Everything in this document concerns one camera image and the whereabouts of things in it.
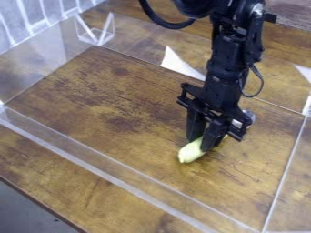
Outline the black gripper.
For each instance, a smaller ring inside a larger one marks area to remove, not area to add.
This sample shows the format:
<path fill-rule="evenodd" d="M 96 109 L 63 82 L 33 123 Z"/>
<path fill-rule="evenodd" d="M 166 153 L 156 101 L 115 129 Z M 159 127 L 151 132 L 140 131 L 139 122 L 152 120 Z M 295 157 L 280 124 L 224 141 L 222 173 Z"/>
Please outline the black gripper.
<path fill-rule="evenodd" d="M 240 141 L 247 133 L 251 119 L 239 100 L 248 74 L 248 66 L 232 69 L 208 64 L 203 86 L 182 83 L 178 103 L 187 109 L 186 137 L 192 142 L 203 135 L 203 152 L 215 148 L 226 135 Z M 240 127 L 234 126 L 234 120 L 242 123 Z"/>

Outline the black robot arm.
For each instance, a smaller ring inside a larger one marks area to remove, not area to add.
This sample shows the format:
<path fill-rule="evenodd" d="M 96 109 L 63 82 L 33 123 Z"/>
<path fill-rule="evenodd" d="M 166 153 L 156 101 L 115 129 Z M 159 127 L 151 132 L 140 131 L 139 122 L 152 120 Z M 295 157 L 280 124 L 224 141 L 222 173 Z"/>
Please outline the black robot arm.
<path fill-rule="evenodd" d="M 226 136 L 242 140 L 250 116 L 239 99 L 256 96 L 244 92 L 248 74 L 258 74 L 262 61 L 263 26 L 276 19 L 264 11 L 264 0 L 174 0 L 188 17 L 208 17 L 212 23 L 211 58 L 204 86 L 182 84 L 178 103 L 187 109 L 186 136 L 202 140 L 200 150 L 216 147 Z"/>

